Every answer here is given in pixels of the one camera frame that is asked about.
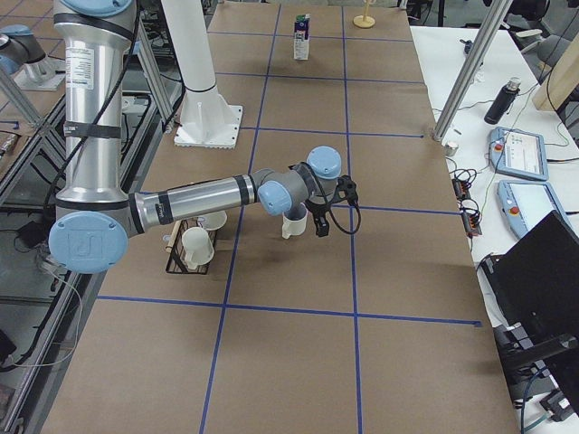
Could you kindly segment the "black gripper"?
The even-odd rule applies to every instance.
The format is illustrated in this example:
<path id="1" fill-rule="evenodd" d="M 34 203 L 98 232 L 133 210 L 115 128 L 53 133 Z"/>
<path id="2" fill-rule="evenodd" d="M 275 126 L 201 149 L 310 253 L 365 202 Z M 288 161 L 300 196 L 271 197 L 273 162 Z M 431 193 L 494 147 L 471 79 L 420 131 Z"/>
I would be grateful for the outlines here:
<path id="1" fill-rule="evenodd" d="M 320 237 L 328 236 L 327 214 L 331 211 L 331 202 L 314 203 L 310 200 L 305 201 L 306 208 L 312 214 L 316 227 L 316 235 Z"/>

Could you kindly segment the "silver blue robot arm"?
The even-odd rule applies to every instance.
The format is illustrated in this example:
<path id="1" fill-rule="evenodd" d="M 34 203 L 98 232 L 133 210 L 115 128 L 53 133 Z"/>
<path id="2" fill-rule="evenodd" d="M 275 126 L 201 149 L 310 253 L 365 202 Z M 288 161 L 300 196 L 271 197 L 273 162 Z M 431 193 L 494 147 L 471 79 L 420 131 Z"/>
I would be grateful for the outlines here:
<path id="1" fill-rule="evenodd" d="M 65 67 L 65 61 L 45 52 L 29 27 L 11 24 L 1 29 L 1 69 L 22 90 L 56 91 Z"/>
<path id="2" fill-rule="evenodd" d="M 97 274 L 116 265 L 129 239 L 158 225 L 259 203 L 271 215 L 304 206 L 316 233 L 346 199 L 350 179 L 328 146 L 279 173 L 205 181 L 155 193 L 125 193 L 120 185 L 121 82 L 138 35 L 134 1 L 58 1 L 54 26 L 65 41 L 65 186 L 55 196 L 49 234 L 52 256 L 66 269 Z"/>

